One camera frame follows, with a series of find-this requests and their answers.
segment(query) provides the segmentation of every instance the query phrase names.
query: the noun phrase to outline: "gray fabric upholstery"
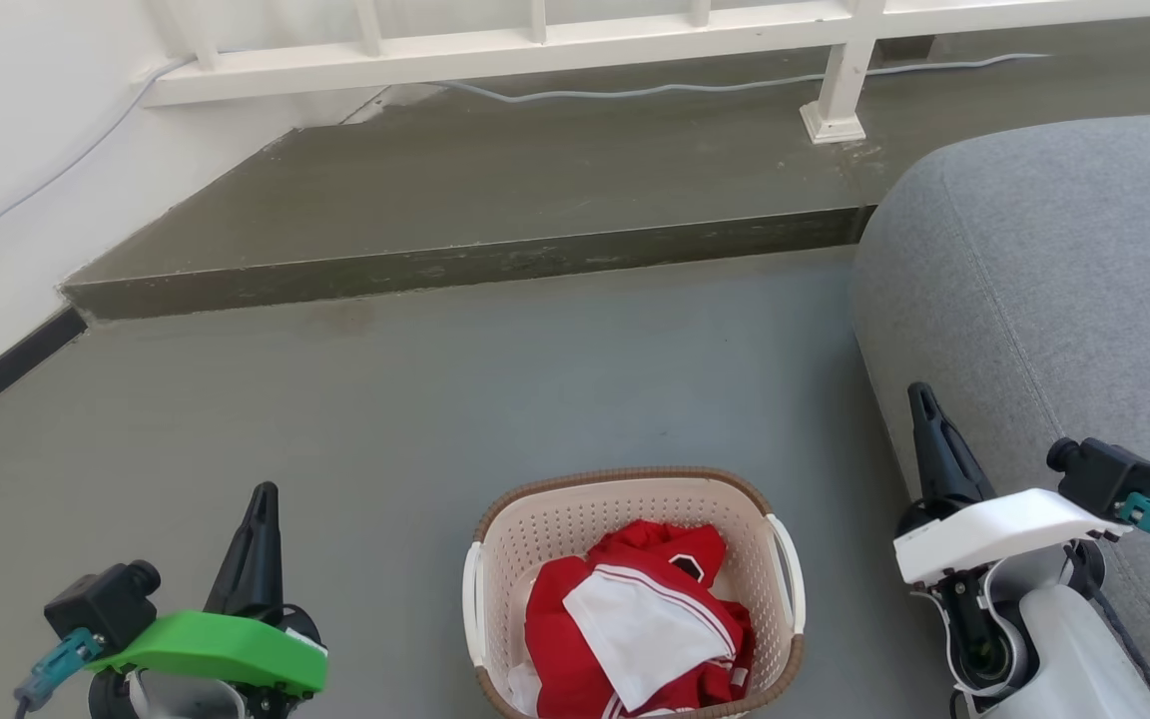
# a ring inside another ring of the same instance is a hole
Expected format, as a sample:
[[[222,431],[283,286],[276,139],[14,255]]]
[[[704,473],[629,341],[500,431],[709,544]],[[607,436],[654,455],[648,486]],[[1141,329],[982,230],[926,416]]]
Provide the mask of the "gray fabric upholstery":
[[[1150,459],[1150,117],[1021,129],[934,152],[859,243],[854,330],[912,495],[910,382],[930,382],[1005,495],[1055,488],[1059,436]],[[1150,537],[1109,591],[1150,660]]]

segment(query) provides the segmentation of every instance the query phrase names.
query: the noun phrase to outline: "white wall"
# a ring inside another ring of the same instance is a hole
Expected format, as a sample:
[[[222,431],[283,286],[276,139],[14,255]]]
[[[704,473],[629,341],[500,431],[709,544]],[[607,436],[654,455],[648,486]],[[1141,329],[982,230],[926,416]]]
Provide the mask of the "white wall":
[[[154,3],[0,0],[0,206],[72,155],[131,100],[133,81],[178,53]],[[293,24],[263,22],[246,31],[300,40]],[[374,93],[133,110],[0,222],[0,354],[61,307],[61,278],[289,129],[336,122]]]

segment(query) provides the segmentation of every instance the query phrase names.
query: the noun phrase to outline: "laundry basket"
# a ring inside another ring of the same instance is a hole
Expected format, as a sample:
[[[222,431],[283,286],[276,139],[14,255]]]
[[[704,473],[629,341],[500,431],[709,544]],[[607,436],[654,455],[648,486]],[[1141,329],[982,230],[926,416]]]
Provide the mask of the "laundry basket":
[[[742,716],[775,701],[798,674],[806,619],[802,565],[757,488],[702,467],[573,474],[499,497],[465,560],[465,636],[482,691],[499,714],[526,718],[508,704],[507,674],[526,656],[526,602],[540,565],[584,554],[635,519],[716,527],[727,550],[713,594],[744,604],[757,636],[746,696],[676,719]]]

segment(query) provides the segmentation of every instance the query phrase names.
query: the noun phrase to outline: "brown basket rim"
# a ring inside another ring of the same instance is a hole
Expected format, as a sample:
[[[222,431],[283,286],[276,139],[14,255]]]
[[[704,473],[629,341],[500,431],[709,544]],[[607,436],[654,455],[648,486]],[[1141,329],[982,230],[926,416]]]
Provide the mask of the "brown basket rim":
[[[523,485],[505,492],[505,496],[494,500],[491,506],[489,506],[488,511],[485,511],[485,514],[482,515],[482,520],[478,522],[478,528],[476,528],[476,531],[473,534],[473,541],[485,541],[488,530],[491,528],[494,519],[498,518],[499,511],[503,511],[505,506],[508,506],[519,499],[523,499],[526,496],[539,495],[540,492],[553,491],[559,488],[593,485],[599,482],[649,480],[656,477],[693,477],[724,482],[727,485],[737,488],[737,490],[744,492],[750,500],[753,500],[753,504],[757,505],[757,508],[761,511],[762,515],[773,513],[770,510],[770,502],[767,502],[766,497],[764,497],[757,488],[750,485],[746,480],[737,476],[737,474],[726,473],[723,469],[714,469],[712,467],[667,466],[601,469],[598,473],[566,474],[565,477],[531,482],[529,485]],[[723,716],[743,714],[746,713],[746,711],[753,711],[754,709],[766,706],[767,704],[770,704],[772,701],[780,699],[780,695],[789,688],[789,684],[792,683],[793,679],[798,676],[798,672],[802,670],[802,660],[805,655],[805,641],[806,640],[803,634],[793,634],[789,644],[789,660],[783,666],[782,672],[780,672],[780,678],[777,678],[770,687],[767,687],[766,690],[756,693],[753,696],[746,696],[741,701],[731,701],[727,702],[727,704],[716,704],[693,711],[685,711],[681,714],[672,714],[672,718],[721,719]],[[491,674],[488,673],[485,666],[476,666],[476,675],[478,675],[478,684],[481,684],[482,691],[499,714],[506,716],[507,719],[532,719],[530,716],[520,713],[520,711],[508,704],[508,701],[504,699],[503,696],[499,696],[499,691],[496,690],[494,683],[491,682]]]

